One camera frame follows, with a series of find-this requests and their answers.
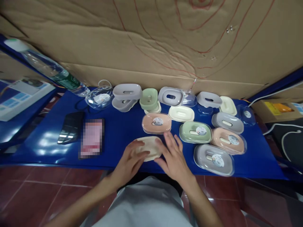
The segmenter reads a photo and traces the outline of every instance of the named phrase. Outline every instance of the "round sticker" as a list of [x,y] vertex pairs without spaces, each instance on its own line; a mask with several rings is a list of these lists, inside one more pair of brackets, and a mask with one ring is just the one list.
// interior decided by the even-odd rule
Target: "round sticker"
[[237,139],[237,137],[235,137],[234,135],[229,135],[228,136],[228,140],[233,144],[233,145],[239,145],[240,142]]
[[102,102],[106,102],[107,100],[110,99],[110,95],[109,95],[109,94],[101,94],[101,95],[99,96],[99,98],[100,98],[100,100],[101,100]]
[[224,167],[224,161],[219,154],[214,154],[212,157],[212,162],[218,167]]
[[200,136],[204,136],[204,135],[206,134],[207,131],[206,131],[205,128],[199,126],[199,127],[196,128],[196,132],[197,132]]
[[251,118],[252,117],[252,115],[251,115],[251,113],[249,112],[249,111],[244,111],[244,115],[245,115],[245,117],[247,117],[247,118]]
[[161,125],[163,125],[163,120],[162,120],[162,118],[154,118],[152,121],[153,121],[154,125],[156,125],[156,126],[161,126]]

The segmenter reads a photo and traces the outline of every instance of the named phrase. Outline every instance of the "finger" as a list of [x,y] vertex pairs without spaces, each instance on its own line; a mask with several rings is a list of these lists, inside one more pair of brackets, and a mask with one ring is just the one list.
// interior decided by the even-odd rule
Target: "finger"
[[132,165],[134,166],[141,159],[144,160],[146,158],[146,156],[148,156],[149,154],[150,154],[150,151],[143,151],[143,152],[140,152],[140,153],[134,155],[131,159]]
[[170,153],[171,154],[176,153],[176,151],[178,150],[178,146],[177,146],[177,143],[176,143],[175,139],[173,138],[173,135],[171,134],[171,132],[165,132],[164,138],[165,138],[166,145],[167,145]]
[[145,145],[145,143],[143,141],[134,140],[129,145],[127,145],[123,155],[128,158],[133,150],[135,150],[137,147],[141,147],[144,145]]
[[167,159],[171,156],[170,152],[166,148],[166,146],[162,143],[160,139],[156,139],[156,144],[158,145],[159,150],[162,152],[164,157]]
[[178,143],[179,151],[183,152],[183,143],[182,143],[182,141],[179,139],[179,137],[177,135],[175,135],[174,138],[176,139],[176,141]]
[[135,166],[133,167],[132,176],[134,176],[134,175],[138,172],[138,170],[139,170],[140,167],[142,166],[143,162],[144,162],[144,159],[141,159],[140,161],[138,161],[138,162],[135,164]]
[[167,175],[169,174],[167,163],[162,158],[156,158],[154,162],[157,163]]

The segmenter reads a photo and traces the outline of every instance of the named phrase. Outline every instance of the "blue table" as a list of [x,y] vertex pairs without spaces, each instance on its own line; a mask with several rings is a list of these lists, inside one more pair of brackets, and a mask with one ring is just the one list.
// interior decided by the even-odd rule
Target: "blue table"
[[[104,151],[96,158],[78,159],[80,140],[78,142],[59,145],[57,139],[62,129],[64,117],[68,113],[76,112],[74,105],[81,98],[67,91],[57,102],[44,120],[36,127],[16,153],[3,158],[0,165],[41,165],[63,166],[89,169],[114,169],[119,162],[125,147],[134,139],[151,136],[146,134],[141,126],[144,111],[137,103],[129,112],[122,113],[111,105],[97,113],[88,113],[87,119],[105,119],[105,144]],[[235,104],[247,105],[245,101],[234,100]],[[81,101],[79,108],[85,107],[85,101]],[[169,106],[161,104],[162,113],[168,113]],[[193,107],[196,116],[195,121],[207,123],[211,127],[211,116],[197,114],[197,106]],[[172,121],[171,132],[179,135],[182,123]],[[244,155],[234,155],[235,177],[246,178],[275,178],[285,179],[276,159],[274,158],[258,125],[245,128],[242,136],[247,141],[248,150]],[[199,168],[193,160],[193,151],[196,144],[183,143],[186,162],[197,175],[214,175]],[[142,165],[140,171],[163,173],[162,169],[153,161]]]
[[23,142],[23,140],[17,139],[18,136],[21,135],[36,115],[49,103],[55,93],[56,89],[52,90],[11,120],[0,121],[0,149]]

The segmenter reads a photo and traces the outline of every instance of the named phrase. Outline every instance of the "person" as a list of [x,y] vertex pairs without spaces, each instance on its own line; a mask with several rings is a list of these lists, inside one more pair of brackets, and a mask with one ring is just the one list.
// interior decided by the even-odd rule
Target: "person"
[[[223,226],[212,204],[205,196],[188,168],[181,140],[170,132],[164,133],[167,147],[156,139],[164,158],[154,161],[185,191],[199,227]],[[133,155],[133,151],[144,142],[134,140],[126,148],[115,170],[103,178],[96,187],[77,200],[65,211],[53,218],[46,227],[80,226],[98,203],[127,184],[138,172],[149,151]],[[192,226],[183,209],[177,190],[154,177],[122,188],[107,213],[94,227],[99,226]]]

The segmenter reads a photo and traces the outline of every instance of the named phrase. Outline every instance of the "black smartphone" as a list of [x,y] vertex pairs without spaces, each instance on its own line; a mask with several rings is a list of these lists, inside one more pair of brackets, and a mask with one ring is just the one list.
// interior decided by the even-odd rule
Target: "black smartphone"
[[68,144],[75,142],[81,134],[83,119],[84,112],[82,111],[67,114],[57,143]]

